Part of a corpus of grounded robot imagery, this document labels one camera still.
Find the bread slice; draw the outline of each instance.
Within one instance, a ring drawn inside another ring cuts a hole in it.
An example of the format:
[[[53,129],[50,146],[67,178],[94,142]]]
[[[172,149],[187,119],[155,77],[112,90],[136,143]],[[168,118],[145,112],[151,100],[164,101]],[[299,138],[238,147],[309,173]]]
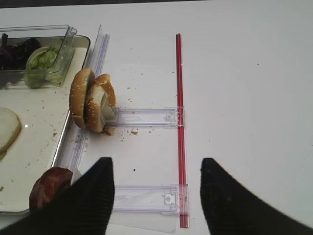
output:
[[[86,122],[90,130],[101,132],[105,117],[113,116],[116,98],[110,83],[110,75],[103,74],[94,81],[86,99]]]
[[[69,110],[76,125],[85,128],[84,108],[87,91],[95,81],[91,68],[80,70],[74,77],[69,94]]]
[[[20,130],[18,116],[7,108],[0,108],[0,154],[10,147]]]

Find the clear plastic container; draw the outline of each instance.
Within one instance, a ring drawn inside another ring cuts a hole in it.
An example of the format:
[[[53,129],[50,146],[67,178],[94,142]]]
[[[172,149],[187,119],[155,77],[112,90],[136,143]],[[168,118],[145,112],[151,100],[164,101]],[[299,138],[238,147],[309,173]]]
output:
[[[28,56],[26,67],[12,69],[8,66],[0,70],[0,89],[61,86],[74,54],[73,39],[76,33],[77,30],[68,25],[0,28],[0,37],[6,34],[5,44],[13,46],[15,50],[18,44],[36,39],[35,43],[31,43],[32,46],[36,44],[35,53]],[[0,56],[6,51],[0,49]],[[44,57],[41,56],[47,55],[47,51],[53,54],[50,54],[49,60],[42,62]]]

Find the lettuce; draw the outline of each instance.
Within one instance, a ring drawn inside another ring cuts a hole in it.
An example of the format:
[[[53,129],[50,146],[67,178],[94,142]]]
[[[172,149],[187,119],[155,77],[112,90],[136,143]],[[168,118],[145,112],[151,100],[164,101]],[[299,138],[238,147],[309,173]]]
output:
[[[52,85],[57,86],[62,82],[62,75],[56,73],[31,73],[30,70],[49,69],[53,66],[58,55],[59,49],[50,47],[41,47],[35,50],[27,60],[26,74],[24,81],[29,87],[40,87],[45,81],[49,81]]]

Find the white surface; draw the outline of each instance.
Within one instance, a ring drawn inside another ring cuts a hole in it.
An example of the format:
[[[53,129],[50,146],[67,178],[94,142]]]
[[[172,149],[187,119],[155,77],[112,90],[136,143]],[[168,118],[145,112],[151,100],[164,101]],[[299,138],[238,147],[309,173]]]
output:
[[[38,19],[41,24],[70,24],[93,42],[102,24],[104,32],[111,34],[108,55],[120,54],[118,47],[134,52],[128,61],[122,54],[114,63],[107,60],[111,65],[105,68],[114,79],[128,78],[130,72],[123,73],[122,65],[144,65],[143,42],[157,47],[153,66],[159,67],[160,76],[171,76],[175,67],[164,70],[162,60],[171,56],[175,61],[175,49],[163,48],[174,46],[175,33],[182,33],[190,228],[177,229],[181,235],[208,234],[199,195],[204,157],[214,157],[260,198],[313,226],[312,10],[313,2],[307,0],[216,0],[2,9],[0,20],[3,27],[37,25]],[[141,51],[135,53],[136,47]],[[124,89],[119,95],[127,100]],[[127,107],[149,104],[152,97],[134,96]],[[138,150],[149,153],[144,145]],[[113,157],[114,165],[122,165],[126,158]],[[115,179],[134,180],[122,173]],[[0,217],[0,223],[8,224],[7,217]],[[161,233],[109,225],[108,234]]]
[[[0,212],[29,208],[36,180],[51,167],[68,111],[68,91],[82,67],[86,48],[75,50],[62,86],[48,89],[1,90],[0,106],[14,111],[21,131],[0,160]]]

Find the plastic container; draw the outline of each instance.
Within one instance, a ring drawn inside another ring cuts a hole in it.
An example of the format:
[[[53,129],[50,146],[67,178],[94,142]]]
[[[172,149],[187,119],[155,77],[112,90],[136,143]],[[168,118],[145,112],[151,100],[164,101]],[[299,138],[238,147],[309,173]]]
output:
[[[76,33],[77,30],[68,25],[0,28],[0,37],[3,34],[8,36],[7,45],[13,46],[32,38],[40,44],[40,48],[28,57],[26,68],[0,70],[0,89],[61,86],[75,51],[73,39]],[[49,65],[44,68],[31,67],[32,58],[46,51],[43,47],[54,51]]]

